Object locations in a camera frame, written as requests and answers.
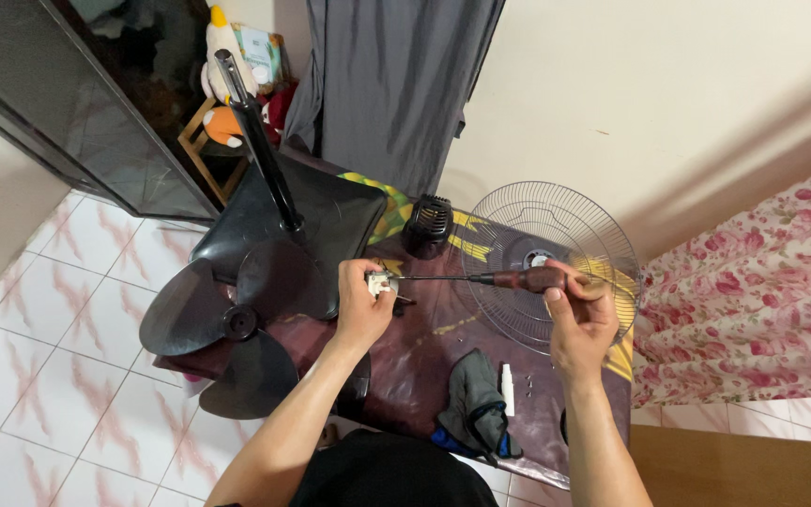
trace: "gray cloth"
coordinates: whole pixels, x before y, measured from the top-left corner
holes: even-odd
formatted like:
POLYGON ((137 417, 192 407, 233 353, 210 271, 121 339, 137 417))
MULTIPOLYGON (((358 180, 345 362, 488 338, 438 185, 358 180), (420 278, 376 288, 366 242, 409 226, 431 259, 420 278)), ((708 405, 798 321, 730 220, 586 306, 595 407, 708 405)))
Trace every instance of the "gray cloth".
POLYGON ((307 6, 312 53, 284 142, 407 195, 434 193, 502 0, 307 6))
POLYGON ((506 432, 505 403, 497 373, 479 349, 465 354, 450 374, 450 406, 437 421, 467 448, 486 456, 519 457, 521 446, 506 432))

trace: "wooden screwdriver handle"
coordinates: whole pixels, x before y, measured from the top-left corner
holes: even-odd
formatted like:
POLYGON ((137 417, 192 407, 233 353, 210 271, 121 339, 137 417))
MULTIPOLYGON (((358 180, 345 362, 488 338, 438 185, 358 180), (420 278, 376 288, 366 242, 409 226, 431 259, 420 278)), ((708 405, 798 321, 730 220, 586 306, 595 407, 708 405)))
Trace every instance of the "wooden screwdriver handle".
POLYGON ((524 289, 535 294, 546 292, 549 287, 565 291, 568 274, 550 266, 535 266, 524 271, 494 271, 493 285, 507 289, 524 289))

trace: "fan guard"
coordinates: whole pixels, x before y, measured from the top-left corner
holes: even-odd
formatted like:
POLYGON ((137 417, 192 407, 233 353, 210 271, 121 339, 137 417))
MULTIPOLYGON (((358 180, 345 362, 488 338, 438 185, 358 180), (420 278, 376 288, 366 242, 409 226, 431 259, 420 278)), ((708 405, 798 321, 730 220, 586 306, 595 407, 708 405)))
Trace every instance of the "fan guard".
MULTIPOLYGON (((634 249, 602 207, 580 193, 544 181, 521 181, 482 199, 459 228, 466 274, 523 270, 536 255, 565 262, 610 283, 619 328, 630 329, 640 304, 634 249)), ((515 342, 549 354, 552 319, 539 294, 468 283, 480 309, 515 342)))

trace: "pink rose pattern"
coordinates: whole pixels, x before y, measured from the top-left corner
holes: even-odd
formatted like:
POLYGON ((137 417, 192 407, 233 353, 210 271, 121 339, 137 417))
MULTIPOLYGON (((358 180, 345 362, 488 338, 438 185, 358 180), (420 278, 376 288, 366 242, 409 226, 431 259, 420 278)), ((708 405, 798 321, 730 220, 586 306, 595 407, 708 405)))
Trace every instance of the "pink rose pattern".
POLYGON ((811 396, 811 178, 643 273, 634 407, 811 396))

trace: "gray curtain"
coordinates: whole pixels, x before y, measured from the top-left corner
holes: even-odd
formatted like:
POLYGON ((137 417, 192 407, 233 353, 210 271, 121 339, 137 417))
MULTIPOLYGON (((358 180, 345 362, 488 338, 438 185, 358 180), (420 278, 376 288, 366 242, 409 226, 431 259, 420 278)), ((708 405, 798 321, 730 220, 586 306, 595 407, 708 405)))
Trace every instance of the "gray curtain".
POLYGON ((502 3, 307 0, 312 54, 285 143, 433 193, 502 3))

